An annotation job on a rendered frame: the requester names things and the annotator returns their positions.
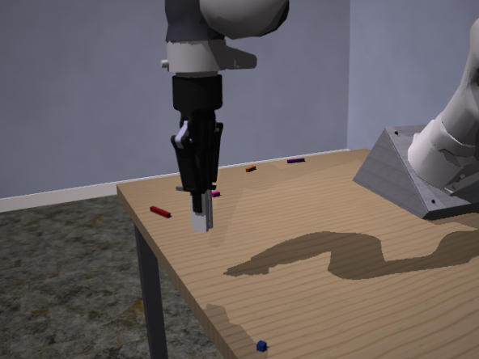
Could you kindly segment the small blue block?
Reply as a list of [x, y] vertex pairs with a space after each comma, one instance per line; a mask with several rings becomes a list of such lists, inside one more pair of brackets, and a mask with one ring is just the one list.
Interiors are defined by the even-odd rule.
[[266, 350], [266, 342], [260, 340], [260, 341], [256, 344], [256, 350], [261, 351], [261, 352], [264, 352], [264, 351]]

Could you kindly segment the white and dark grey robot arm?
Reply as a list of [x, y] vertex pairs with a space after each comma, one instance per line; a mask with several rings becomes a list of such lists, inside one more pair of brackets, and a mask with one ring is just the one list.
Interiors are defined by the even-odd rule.
[[[182, 78], [254, 69], [256, 55], [227, 46], [225, 36], [267, 35], [284, 23], [289, 9], [289, 0], [165, 0], [167, 60], [161, 68]], [[471, 26], [469, 45], [456, 93], [414, 134], [408, 149], [416, 175], [449, 196], [479, 182], [479, 19]]]

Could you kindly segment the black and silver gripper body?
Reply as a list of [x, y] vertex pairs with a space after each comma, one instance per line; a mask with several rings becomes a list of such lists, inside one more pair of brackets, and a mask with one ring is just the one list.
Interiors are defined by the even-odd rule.
[[[192, 145], [200, 146], [200, 124], [216, 120], [214, 110], [223, 105], [222, 75], [199, 78], [172, 76], [173, 107], [180, 111], [180, 129], [187, 120]], [[210, 112], [201, 112], [210, 111]]]

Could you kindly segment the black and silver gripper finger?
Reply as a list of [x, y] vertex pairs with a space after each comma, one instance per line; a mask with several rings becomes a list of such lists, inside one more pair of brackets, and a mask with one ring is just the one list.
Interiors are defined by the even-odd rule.
[[212, 183], [217, 181], [218, 176], [218, 159], [222, 131], [223, 123], [214, 120], [208, 121], [208, 142], [207, 149], [205, 150], [205, 168], [209, 229], [213, 228], [212, 190], [215, 190], [217, 185], [212, 185]]
[[171, 143], [176, 151], [183, 190], [190, 192], [192, 230], [209, 231], [208, 197], [206, 192], [205, 150], [207, 149], [208, 124], [200, 124], [200, 146], [189, 139], [187, 120], [178, 135], [172, 135]]

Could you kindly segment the red rod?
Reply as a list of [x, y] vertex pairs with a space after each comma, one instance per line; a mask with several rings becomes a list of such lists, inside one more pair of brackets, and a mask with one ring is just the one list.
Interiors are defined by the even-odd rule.
[[166, 217], [166, 218], [171, 217], [171, 213], [169, 213], [169, 212], [167, 212], [167, 211], [165, 211], [165, 210], [159, 209], [159, 208], [157, 208], [157, 207], [154, 207], [154, 206], [151, 206], [151, 207], [150, 207], [150, 211], [151, 211], [151, 212], [154, 212], [154, 213], [157, 213], [157, 214], [159, 214], [159, 215], [161, 215], [161, 216], [164, 216], [164, 217]]

